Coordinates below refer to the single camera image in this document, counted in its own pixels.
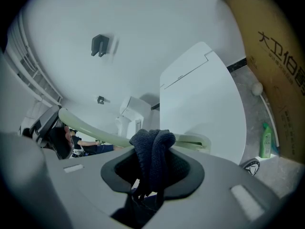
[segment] gray floor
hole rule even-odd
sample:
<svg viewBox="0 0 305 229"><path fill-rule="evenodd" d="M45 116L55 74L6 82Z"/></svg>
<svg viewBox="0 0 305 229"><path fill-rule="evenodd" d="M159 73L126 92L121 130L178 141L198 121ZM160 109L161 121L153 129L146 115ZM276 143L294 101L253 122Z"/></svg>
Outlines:
<svg viewBox="0 0 305 229"><path fill-rule="evenodd" d="M244 66L232 72L231 75L243 101L247 122L247 139L242 158L243 163L258 156L260 140L264 130L263 123L267 122L271 126L271 122L262 100L251 92L252 85L257 82L257 78L249 67ZM255 177L269 186L279 197L283 197L295 190L304 170L303 165L276 156L261 161L260 169Z"/></svg>

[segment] person's arm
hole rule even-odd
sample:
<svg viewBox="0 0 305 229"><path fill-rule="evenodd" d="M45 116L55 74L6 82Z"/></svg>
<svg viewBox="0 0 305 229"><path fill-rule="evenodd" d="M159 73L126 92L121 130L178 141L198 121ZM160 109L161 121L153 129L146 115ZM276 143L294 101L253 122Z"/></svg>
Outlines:
<svg viewBox="0 0 305 229"><path fill-rule="evenodd" d="M93 146L93 145L98 145L98 144L100 144L100 142L99 142L99 141L97 141L97 142L86 142L86 141L81 141L81 140L79 140L79 141L77 142L77 144L78 144L78 145L81 145L81 146Z"/></svg>

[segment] green bottle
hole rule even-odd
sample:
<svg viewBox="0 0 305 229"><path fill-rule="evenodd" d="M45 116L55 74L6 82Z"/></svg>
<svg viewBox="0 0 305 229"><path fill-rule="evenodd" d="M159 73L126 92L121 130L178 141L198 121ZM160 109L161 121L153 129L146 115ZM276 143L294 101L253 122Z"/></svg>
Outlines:
<svg viewBox="0 0 305 229"><path fill-rule="evenodd" d="M261 140L259 156L260 158L270 158L272 147L272 129L267 123L264 123L263 127L264 133Z"/></svg>

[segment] black wall hook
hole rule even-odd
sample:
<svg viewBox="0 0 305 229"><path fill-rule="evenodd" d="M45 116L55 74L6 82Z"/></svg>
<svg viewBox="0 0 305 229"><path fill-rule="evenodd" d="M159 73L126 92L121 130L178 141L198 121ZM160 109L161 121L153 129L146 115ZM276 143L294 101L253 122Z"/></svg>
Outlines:
<svg viewBox="0 0 305 229"><path fill-rule="evenodd" d="M99 57L102 57L104 54L107 53L107 47L108 47L109 38L97 35L96 37L92 38L92 44L91 44L91 56L96 55L99 53Z"/></svg>

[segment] cardboard box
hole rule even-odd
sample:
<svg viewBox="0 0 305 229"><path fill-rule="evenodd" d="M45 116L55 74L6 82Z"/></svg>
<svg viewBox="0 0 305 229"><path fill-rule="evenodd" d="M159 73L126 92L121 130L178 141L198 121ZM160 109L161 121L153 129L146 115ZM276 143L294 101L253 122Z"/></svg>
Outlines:
<svg viewBox="0 0 305 229"><path fill-rule="evenodd" d="M225 0L244 41L247 64L263 84L275 118L280 156L305 163L305 57L273 0Z"/></svg>

